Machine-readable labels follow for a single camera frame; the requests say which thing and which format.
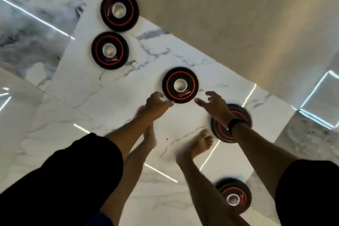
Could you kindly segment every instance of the weight plate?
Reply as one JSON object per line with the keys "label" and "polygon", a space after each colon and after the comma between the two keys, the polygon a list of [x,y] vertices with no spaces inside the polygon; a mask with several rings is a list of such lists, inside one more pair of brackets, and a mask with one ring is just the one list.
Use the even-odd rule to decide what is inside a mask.
{"label": "weight plate", "polygon": [[[248,127],[252,128],[252,118],[245,108],[236,104],[227,104],[227,106],[236,118],[244,119]],[[218,139],[226,143],[236,143],[235,138],[220,122],[214,120],[214,118],[211,118],[210,125],[214,135]]]}
{"label": "weight plate", "polygon": [[128,31],[139,19],[136,0],[103,0],[100,12],[104,23],[116,32]]}
{"label": "weight plate", "polygon": [[115,32],[104,32],[93,41],[92,56],[102,68],[118,69],[127,62],[129,47],[121,35]]}
{"label": "weight plate", "polygon": [[227,203],[233,207],[236,213],[246,211],[252,202],[252,194],[248,186],[234,178],[224,178],[215,184]]}
{"label": "weight plate", "polygon": [[183,104],[191,101],[197,95],[198,89],[197,76],[186,67],[169,70],[162,80],[165,96],[175,103]]}

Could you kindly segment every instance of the black wristband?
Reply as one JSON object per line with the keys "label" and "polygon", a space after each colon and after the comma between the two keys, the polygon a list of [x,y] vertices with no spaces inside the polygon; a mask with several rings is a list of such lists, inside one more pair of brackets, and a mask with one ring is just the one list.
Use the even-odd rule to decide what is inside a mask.
{"label": "black wristband", "polygon": [[232,119],[229,123],[228,123],[228,131],[229,133],[232,135],[232,129],[233,127],[238,124],[238,123],[246,123],[245,120],[243,119]]}

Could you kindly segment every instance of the hand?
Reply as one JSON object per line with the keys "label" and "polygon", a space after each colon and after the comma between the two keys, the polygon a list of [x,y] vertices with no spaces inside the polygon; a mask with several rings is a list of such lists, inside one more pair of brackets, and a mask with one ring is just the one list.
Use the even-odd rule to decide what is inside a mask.
{"label": "hand", "polygon": [[210,96],[208,98],[209,103],[198,98],[195,98],[194,102],[205,108],[205,110],[224,127],[228,127],[228,123],[235,117],[229,110],[225,100],[214,91],[207,91],[206,95]]}
{"label": "hand", "polygon": [[162,101],[161,97],[164,97],[162,93],[154,92],[146,101],[145,113],[150,116],[152,121],[159,119],[168,108],[174,105],[172,101]]}

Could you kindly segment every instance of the black weight plate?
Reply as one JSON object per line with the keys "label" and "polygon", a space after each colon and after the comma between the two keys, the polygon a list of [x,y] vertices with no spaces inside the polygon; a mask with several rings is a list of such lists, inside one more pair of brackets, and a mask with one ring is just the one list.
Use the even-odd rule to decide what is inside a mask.
{"label": "black weight plate", "polygon": [[[227,104],[227,106],[236,118],[244,119],[248,127],[252,128],[252,118],[245,108],[236,104]],[[226,143],[236,143],[235,138],[220,122],[214,120],[214,118],[211,118],[210,124],[214,135],[218,139]]]}
{"label": "black weight plate", "polygon": [[227,201],[227,197],[230,194],[236,194],[239,196],[239,204],[231,206],[234,210],[241,214],[246,211],[252,202],[252,194],[248,186],[242,181],[234,178],[224,178],[215,184],[215,187],[221,193],[223,198]]}
{"label": "black weight plate", "polygon": [[[176,91],[174,84],[176,80],[183,79],[187,82],[184,91]],[[191,101],[198,93],[199,81],[197,76],[186,67],[175,67],[169,70],[162,80],[162,90],[165,96],[175,103],[183,104]]]}
{"label": "black weight plate", "polygon": [[[126,14],[117,18],[112,12],[113,5],[122,3],[126,8]],[[113,31],[123,32],[133,28],[139,19],[139,6],[136,0],[103,0],[100,13],[104,23]]]}
{"label": "black weight plate", "polygon": [[[105,44],[111,43],[116,48],[114,57],[106,57],[103,52]],[[98,35],[92,43],[94,61],[102,68],[113,70],[123,66],[129,57],[129,47],[126,40],[115,32],[104,32]]]}

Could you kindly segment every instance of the red ring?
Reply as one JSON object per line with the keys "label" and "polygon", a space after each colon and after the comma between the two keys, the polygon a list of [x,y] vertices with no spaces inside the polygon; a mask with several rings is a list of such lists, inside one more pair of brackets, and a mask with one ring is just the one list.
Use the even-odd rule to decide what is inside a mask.
{"label": "red ring", "polygon": [[132,4],[132,2],[131,2],[130,0],[127,0],[127,1],[128,1],[128,2],[130,3],[130,5],[132,6],[132,14],[131,14],[130,18],[129,18],[126,22],[121,23],[121,24],[114,23],[114,22],[112,22],[112,21],[108,18],[108,14],[106,14],[106,11],[107,11],[106,8],[107,8],[107,6],[108,6],[108,1],[109,1],[109,0],[106,1],[106,4],[105,4],[105,6],[104,6],[104,12],[105,12],[106,19],[107,19],[110,23],[112,23],[112,24],[115,25],[115,26],[124,26],[124,25],[126,25],[127,23],[129,23],[129,22],[132,20],[132,17],[133,17],[133,15],[134,15],[134,7],[133,7],[133,4]]}
{"label": "red ring", "polygon": [[[188,96],[186,96],[185,98],[182,98],[182,99],[173,96],[173,95],[170,93],[170,91],[168,90],[168,82],[169,82],[170,78],[171,78],[174,74],[176,74],[176,73],[185,73],[185,74],[189,75],[189,76],[192,78],[192,81],[193,81],[193,89],[192,89],[191,93],[190,93]],[[193,91],[195,90],[195,81],[194,81],[192,75],[189,74],[188,72],[183,72],[183,71],[174,72],[174,73],[172,73],[172,74],[170,75],[170,77],[168,78],[168,80],[167,80],[167,82],[166,82],[166,89],[167,89],[167,93],[168,93],[171,97],[173,97],[174,99],[177,99],[177,100],[185,100],[185,99],[189,98],[189,97],[193,94]]]}
{"label": "red ring", "polygon": [[[231,112],[232,112],[232,113],[237,113],[237,114],[241,115],[241,117],[243,117],[244,120],[246,120],[246,117],[245,117],[242,113],[240,113],[240,112],[238,112],[238,111],[235,111],[235,110],[231,110]],[[234,137],[226,136],[226,135],[222,132],[222,129],[221,129],[221,123],[220,123],[220,122],[218,122],[218,130],[219,130],[219,134],[221,134],[223,137],[228,138],[228,139],[234,139]]]}
{"label": "red ring", "polygon": [[[121,56],[120,56],[120,58],[118,59],[118,61],[116,61],[116,62],[114,62],[114,63],[111,63],[111,64],[107,64],[107,63],[101,61],[101,59],[99,58],[97,47],[98,47],[99,42],[100,42],[103,38],[114,38],[114,39],[116,39],[116,40],[120,43],[121,49],[122,49],[122,53],[121,53]],[[121,58],[123,57],[123,54],[124,54],[124,47],[123,47],[122,43],[120,42],[120,40],[119,40],[117,37],[115,37],[115,36],[102,36],[102,37],[97,41],[97,43],[96,43],[96,45],[95,45],[95,55],[97,56],[98,60],[99,60],[100,62],[102,62],[104,65],[115,65],[115,64],[117,64],[118,62],[120,62]]]}
{"label": "red ring", "polygon": [[244,196],[245,196],[245,205],[246,205],[246,202],[247,202],[247,196],[246,196],[245,192],[244,192],[242,189],[239,189],[239,188],[237,188],[237,187],[231,187],[231,188],[224,189],[224,190],[221,192],[221,194],[224,194],[227,190],[230,190],[230,189],[237,189],[237,190],[240,190],[241,193],[243,193]]}

